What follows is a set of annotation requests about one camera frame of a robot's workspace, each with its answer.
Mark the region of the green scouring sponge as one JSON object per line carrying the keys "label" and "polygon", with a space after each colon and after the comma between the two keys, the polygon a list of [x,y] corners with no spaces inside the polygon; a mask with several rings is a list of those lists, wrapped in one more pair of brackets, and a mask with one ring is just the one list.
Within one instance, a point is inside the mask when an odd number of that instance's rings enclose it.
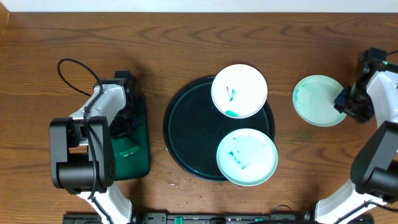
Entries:
{"label": "green scouring sponge", "polygon": [[140,149],[139,146],[128,146],[128,147],[125,147],[124,149],[120,150],[120,156],[123,156],[123,157],[129,156],[131,154],[134,154],[139,149]]}

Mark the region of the white plate with green stain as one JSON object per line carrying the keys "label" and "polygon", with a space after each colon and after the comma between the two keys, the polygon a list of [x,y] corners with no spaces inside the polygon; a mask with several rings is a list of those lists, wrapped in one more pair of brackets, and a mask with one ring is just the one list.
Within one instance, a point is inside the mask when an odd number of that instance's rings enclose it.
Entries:
{"label": "white plate with green stain", "polygon": [[267,82],[262,73],[245,64],[222,69],[211,85],[211,99],[215,107],[234,119],[256,114],[264,106],[267,94]]}

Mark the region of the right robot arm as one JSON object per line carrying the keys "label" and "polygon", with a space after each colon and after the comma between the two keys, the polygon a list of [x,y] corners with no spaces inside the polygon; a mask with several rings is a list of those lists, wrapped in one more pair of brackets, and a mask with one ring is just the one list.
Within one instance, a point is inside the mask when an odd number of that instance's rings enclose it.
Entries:
{"label": "right robot arm", "polygon": [[355,157],[350,179],[313,212],[317,223],[349,223],[374,207],[392,211],[397,202],[397,65],[376,66],[366,85],[377,131]]}

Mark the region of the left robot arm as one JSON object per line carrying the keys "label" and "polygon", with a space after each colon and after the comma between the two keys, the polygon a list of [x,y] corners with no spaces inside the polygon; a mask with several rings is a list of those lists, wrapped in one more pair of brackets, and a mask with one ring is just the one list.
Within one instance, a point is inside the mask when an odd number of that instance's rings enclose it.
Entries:
{"label": "left robot arm", "polygon": [[132,75],[100,80],[89,100],[50,123],[54,186],[86,200],[101,223],[139,223],[117,182],[149,172],[146,109]]}

